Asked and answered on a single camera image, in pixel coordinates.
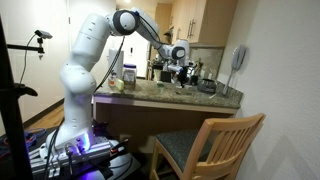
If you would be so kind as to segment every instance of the ceiling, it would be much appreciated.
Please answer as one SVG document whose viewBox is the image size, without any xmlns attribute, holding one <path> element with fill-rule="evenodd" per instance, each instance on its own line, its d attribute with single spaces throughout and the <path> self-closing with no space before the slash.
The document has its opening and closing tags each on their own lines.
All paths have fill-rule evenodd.
<svg viewBox="0 0 320 180">
<path fill-rule="evenodd" d="M 154 15 L 157 3 L 173 3 L 173 1 L 174 0 L 131 0 L 130 3 L 126 3 L 124 0 L 116 0 L 116 4 L 118 9 L 137 7 L 150 15 Z"/>
</svg>

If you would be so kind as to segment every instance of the bottle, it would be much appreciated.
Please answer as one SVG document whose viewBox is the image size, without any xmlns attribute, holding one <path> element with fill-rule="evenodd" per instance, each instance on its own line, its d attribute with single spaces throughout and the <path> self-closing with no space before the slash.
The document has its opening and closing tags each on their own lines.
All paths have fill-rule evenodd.
<svg viewBox="0 0 320 180">
<path fill-rule="evenodd" d="M 109 78 L 109 87 L 114 87 L 116 84 L 115 84 L 115 80 L 117 78 L 117 73 L 115 72 L 112 72 L 111 73 L 111 76 Z"/>
<path fill-rule="evenodd" d="M 137 69 L 134 64 L 123 64 L 124 89 L 135 90 Z"/>
</svg>

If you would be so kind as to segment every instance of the chair leg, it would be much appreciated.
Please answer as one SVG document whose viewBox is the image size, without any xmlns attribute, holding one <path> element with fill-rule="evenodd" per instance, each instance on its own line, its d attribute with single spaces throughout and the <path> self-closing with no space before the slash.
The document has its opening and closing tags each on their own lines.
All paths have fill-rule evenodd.
<svg viewBox="0 0 320 180">
<path fill-rule="evenodd" d="M 150 180 L 159 179 L 159 177 L 157 175 L 157 172 L 156 172 L 158 156 L 159 156 L 159 147 L 158 147 L 157 142 L 155 142 L 155 145 L 154 145 L 154 148 L 153 148 L 152 160 L 151 160 L 150 174 L 149 174 L 149 179 Z"/>
</svg>

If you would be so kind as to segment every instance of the granite countertop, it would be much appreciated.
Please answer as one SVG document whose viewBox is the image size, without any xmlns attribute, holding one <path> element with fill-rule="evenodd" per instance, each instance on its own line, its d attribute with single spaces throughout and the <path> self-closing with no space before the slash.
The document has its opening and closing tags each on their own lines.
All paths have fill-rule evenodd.
<svg viewBox="0 0 320 180">
<path fill-rule="evenodd" d="M 223 88 L 224 84 L 217 82 L 216 95 L 210 99 L 213 94 L 200 92 L 197 86 L 186 85 L 186 88 L 178 88 L 177 84 L 172 83 L 163 83 L 163 86 L 159 86 L 155 81 L 138 79 L 134 91 L 119 91 L 116 87 L 110 88 L 104 85 L 94 96 L 239 109 L 243 93 L 229 87 L 228 94 L 224 96 Z"/>
</svg>

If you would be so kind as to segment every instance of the robotic arm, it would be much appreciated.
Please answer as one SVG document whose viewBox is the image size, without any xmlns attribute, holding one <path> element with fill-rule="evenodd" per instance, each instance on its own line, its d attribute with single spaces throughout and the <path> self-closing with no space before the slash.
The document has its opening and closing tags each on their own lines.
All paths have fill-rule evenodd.
<svg viewBox="0 0 320 180">
<path fill-rule="evenodd" d="M 52 143 L 51 139 L 55 138 L 55 149 L 63 149 L 66 144 L 71 144 L 77 147 L 79 153 L 90 150 L 94 143 L 91 98 L 96 88 L 95 78 L 90 71 L 100 59 L 110 35 L 125 36 L 134 31 L 150 41 L 162 57 L 180 60 L 179 65 L 185 66 L 184 60 L 189 58 L 189 43 L 186 40 L 173 46 L 161 43 L 157 36 L 157 24 L 143 11 L 133 8 L 130 11 L 119 10 L 106 17 L 89 15 L 60 72 L 65 92 L 65 121 L 57 135 L 51 133 L 47 137 L 47 148 Z"/>
</svg>

